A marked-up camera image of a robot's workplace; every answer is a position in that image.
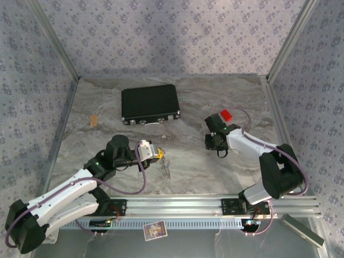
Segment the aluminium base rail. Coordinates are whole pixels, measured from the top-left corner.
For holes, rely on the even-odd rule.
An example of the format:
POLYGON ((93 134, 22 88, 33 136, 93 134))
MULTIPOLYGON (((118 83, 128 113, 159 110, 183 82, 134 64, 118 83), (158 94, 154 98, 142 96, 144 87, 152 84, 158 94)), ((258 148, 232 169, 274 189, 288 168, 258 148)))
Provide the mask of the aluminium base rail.
MULTIPOLYGON (((135 195, 121 196, 127 200, 125 218, 220 218, 221 200, 234 195, 135 195)), ((286 196, 270 201, 273 217, 289 214, 295 218, 321 217, 314 196, 286 196)))

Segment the aluminium right frame post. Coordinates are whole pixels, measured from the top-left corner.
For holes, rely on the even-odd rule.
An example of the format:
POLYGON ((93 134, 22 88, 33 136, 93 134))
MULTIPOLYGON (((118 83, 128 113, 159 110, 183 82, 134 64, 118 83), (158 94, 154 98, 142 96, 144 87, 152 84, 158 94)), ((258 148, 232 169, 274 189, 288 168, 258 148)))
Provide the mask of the aluminium right frame post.
POLYGON ((282 69, 287 57, 291 53, 294 45, 296 44, 300 34, 302 33, 304 27, 306 26, 314 8, 317 6, 319 0, 305 0, 303 6, 301 7, 294 24, 292 25, 285 41, 278 52, 278 55, 273 62, 269 73, 267 74, 267 82, 272 84, 276 79, 278 73, 282 69))

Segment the white plastic bracket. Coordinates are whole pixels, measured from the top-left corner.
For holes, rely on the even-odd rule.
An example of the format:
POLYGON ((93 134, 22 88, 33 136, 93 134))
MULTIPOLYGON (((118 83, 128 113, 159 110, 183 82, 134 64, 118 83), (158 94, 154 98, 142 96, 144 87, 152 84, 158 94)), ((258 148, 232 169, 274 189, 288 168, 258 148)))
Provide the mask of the white plastic bracket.
POLYGON ((54 244, 58 239, 59 227, 57 222, 48 222, 42 226, 45 234, 45 239, 42 244, 54 244))

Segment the black case with metal latches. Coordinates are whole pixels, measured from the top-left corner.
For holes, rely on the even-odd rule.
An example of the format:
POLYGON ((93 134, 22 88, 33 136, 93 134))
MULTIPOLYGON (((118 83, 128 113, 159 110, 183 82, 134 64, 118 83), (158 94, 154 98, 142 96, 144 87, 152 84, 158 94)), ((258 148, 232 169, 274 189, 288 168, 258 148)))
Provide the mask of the black case with metal latches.
POLYGON ((121 91, 121 120, 125 125, 150 125, 181 117, 177 90, 173 84, 121 91))

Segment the aluminium left side rail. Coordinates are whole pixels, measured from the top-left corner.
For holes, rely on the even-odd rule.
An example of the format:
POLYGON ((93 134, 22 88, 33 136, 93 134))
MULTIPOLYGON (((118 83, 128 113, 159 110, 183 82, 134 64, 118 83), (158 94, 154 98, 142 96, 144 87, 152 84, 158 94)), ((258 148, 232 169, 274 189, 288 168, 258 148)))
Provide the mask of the aluminium left side rail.
POLYGON ((40 184, 38 185, 39 187, 37 190, 37 195, 45 194, 49 189, 53 169, 57 161, 57 157, 58 157, 59 150, 62 143, 63 134, 67 126, 67 121, 68 121, 71 107, 75 98, 79 80, 80 79, 77 79, 76 81, 71 82, 66 100, 63 102, 63 109, 60 113, 61 116, 60 116, 60 119, 58 120, 58 126, 56 128, 55 135, 52 141, 52 146, 49 150, 49 155, 47 158, 47 167, 42 172, 42 178, 40 180, 40 184))

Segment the grey metal bar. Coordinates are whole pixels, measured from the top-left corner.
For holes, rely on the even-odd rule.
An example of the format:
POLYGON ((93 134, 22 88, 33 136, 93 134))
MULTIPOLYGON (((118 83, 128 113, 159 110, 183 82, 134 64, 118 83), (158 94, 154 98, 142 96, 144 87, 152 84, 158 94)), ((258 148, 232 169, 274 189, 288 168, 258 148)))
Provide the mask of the grey metal bar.
POLYGON ((284 214, 281 217, 281 222, 298 234, 301 238, 308 241, 317 248, 321 248, 324 245, 325 240, 318 234, 314 233, 310 228, 303 225, 301 222, 290 216, 284 214))

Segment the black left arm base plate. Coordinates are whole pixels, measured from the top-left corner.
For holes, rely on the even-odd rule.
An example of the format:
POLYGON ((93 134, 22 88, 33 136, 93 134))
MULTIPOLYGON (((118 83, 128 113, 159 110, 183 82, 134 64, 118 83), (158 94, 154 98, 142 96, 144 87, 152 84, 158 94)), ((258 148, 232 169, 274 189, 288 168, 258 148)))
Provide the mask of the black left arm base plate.
POLYGON ((94 216, 125 216, 127 209, 126 199, 108 199, 99 204, 94 216))

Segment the picture card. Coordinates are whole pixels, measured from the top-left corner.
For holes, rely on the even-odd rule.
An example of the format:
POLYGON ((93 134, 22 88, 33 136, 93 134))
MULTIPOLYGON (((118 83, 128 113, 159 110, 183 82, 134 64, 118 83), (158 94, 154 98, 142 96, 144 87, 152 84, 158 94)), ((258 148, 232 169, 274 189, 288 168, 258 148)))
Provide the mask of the picture card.
POLYGON ((145 241, 156 240, 168 236, 165 221, 157 221, 143 225, 145 241))

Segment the aluminium right side rail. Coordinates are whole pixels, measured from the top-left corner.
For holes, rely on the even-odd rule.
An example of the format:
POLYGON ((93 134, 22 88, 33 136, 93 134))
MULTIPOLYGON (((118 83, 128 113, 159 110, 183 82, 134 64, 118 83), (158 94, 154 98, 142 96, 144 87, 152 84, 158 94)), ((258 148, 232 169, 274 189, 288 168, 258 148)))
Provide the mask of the aluminium right side rail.
POLYGON ((301 195, 309 186, 307 173, 300 169, 277 98, 265 77, 262 78, 262 85, 278 138, 277 146, 259 157, 263 186, 274 199, 287 194, 301 195))

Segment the aluminium frame post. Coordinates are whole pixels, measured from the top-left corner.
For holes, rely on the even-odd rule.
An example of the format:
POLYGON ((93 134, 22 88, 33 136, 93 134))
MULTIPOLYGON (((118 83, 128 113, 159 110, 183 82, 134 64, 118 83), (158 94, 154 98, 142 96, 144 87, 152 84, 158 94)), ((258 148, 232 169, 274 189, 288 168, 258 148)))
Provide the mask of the aluminium frame post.
POLYGON ((70 78, 73 81, 78 82, 80 79, 78 72, 76 71, 71 59, 69 58, 67 52, 65 51, 61 40, 59 39, 57 33, 55 32, 53 25, 51 24, 48 18, 48 15, 46 15, 41 4, 39 3, 38 0, 25 0, 25 1, 27 2, 33 14, 35 15, 39 25, 44 31, 45 36, 51 43, 52 48, 56 52, 57 56, 59 57, 63 66, 65 67, 70 78))
POLYGON ((273 62, 269 73, 267 74, 267 82, 272 84, 276 79, 278 73, 282 69, 287 57, 291 53, 294 45, 296 44, 300 34, 302 33, 304 27, 306 26, 314 8, 317 6, 319 0, 305 0, 303 6, 301 7, 294 24, 292 25, 285 41, 278 52, 278 55, 273 62))

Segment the aluminium left frame post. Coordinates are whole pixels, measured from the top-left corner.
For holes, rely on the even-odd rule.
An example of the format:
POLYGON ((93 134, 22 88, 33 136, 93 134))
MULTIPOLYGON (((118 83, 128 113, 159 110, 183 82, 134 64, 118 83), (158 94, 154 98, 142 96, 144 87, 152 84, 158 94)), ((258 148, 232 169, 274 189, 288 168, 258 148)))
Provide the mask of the aluminium left frame post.
POLYGON ((71 59, 69 58, 67 52, 65 51, 61 40, 59 39, 57 33, 55 32, 53 25, 51 24, 48 18, 48 15, 46 15, 41 4, 39 3, 38 0, 25 0, 25 1, 27 2, 33 14, 35 15, 39 25, 44 31, 45 36, 51 43, 52 48, 56 52, 57 56, 59 57, 63 66, 65 67, 70 78, 73 81, 78 82, 80 79, 78 72, 76 71, 71 59))

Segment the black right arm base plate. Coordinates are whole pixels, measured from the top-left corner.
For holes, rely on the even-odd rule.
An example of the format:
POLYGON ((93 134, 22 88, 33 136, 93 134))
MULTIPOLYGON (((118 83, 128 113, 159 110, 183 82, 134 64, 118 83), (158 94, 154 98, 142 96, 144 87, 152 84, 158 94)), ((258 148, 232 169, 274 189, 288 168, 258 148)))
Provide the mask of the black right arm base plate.
POLYGON ((270 215, 268 202, 249 204, 242 198, 221 199, 221 209, 224 216, 229 215, 270 215))

